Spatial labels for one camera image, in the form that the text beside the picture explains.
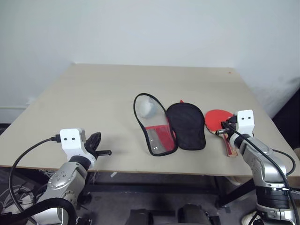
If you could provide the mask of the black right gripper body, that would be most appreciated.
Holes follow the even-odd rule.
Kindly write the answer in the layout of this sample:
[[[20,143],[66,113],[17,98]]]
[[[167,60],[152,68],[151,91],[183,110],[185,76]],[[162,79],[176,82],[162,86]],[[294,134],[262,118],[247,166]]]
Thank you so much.
[[[225,121],[220,122],[222,129],[229,129],[229,133],[226,134],[229,137],[234,134],[234,130],[236,129],[237,119],[227,119]]]

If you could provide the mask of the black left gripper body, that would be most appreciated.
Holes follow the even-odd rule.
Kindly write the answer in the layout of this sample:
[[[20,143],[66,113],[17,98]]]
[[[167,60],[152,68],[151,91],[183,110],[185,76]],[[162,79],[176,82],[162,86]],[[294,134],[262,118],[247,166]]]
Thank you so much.
[[[96,149],[97,149],[97,134],[92,134],[84,144],[85,149],[90,153],[95,159],[97,159]]]

